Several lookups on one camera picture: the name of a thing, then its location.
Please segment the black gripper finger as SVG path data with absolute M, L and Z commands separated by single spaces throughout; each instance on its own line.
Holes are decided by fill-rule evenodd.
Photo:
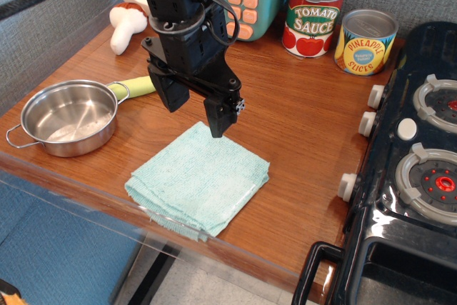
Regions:
M 204 100 L 204 107 L 213 138 L 221 138 L 237 122 L 237 110 L 230 98 L 209 96 Z
M 148 66 L 148 70 L 156 92 L 170 112 L 180 109 L 189 100 L 189 89 L 174 80 L 172 71 L 157 66 Z

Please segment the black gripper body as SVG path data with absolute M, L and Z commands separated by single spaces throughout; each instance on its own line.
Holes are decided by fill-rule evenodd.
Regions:
M 142 46 L 149 53 L 149 66 L 168 69 L 174 80 L 189 91 L 202 95 L 230 98 L 239 115 L 245 108 L 240 97 L 241 82 L 225 61 L 226 42 L 219 41 L 211 22 L 170 23 L 149 20 L 157 37 L 147 37 Z

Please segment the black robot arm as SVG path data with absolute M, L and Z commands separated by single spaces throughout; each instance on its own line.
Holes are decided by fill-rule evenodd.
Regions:
M 164 106 L 174 112 L 192 91 L 204 97 L 214 138 L 235 124 L 244 100 L 241 81 L 226 63 L 226 51 L 240 29 L 229 34 L 225 0 L 146 0 L 156 37 L 142 46 L 149 53 L 149 75 Z

